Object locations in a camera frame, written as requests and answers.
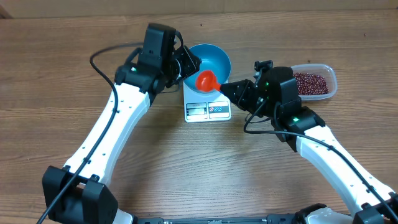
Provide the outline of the red scoop with blue handle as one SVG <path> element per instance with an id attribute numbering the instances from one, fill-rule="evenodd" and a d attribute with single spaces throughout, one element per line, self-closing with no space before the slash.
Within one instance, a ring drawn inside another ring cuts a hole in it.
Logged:
<path id="1" fill-rule="evenodd" d="M 203 92 L 211 92 L 213 90 L 220 91 L 221 84 L 218 83 L 216 75 L 211 70 L 204 70 L 196 79 L 195 87 Z"/>

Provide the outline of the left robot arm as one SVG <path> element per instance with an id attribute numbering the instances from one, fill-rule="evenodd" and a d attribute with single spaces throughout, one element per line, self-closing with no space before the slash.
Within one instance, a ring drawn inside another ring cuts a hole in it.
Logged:
<path id="1" fill-rule="evenodd" d="M 135 223 L 119 208 L 109 185 L 114 167 L 137 122 L 155 97 L 198 72 L 201 60 L 173 27 L 150 23 L 144 41 L 132 43 L 134 51 L 110 80 L 94 63 L 91 66 L 108 82 L 112 92 L 89 135 L 61 168 L 50 166 L 42 177 L 46 211 L 39 218 L 59 223 Z"/>

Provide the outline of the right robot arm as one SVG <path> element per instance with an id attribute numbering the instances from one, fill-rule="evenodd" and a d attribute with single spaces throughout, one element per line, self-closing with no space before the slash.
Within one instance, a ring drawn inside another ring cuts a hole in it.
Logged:
<path id="1" fill-rule="evenodd" d="M 230 102 L 252 116 L 267 116 L 282 142 L 311 162 L 337 191 L 349 215 L 316 203 L 295 213 L 292 223 L 397 223 L 397 192 L 371 175 L 338 142 L 325 121 L 302 106 L 295 73 L 326 72 L 322 64 L 273 67 L 256 62 L 255 81 L 242 80 L 217 87 Z"/>

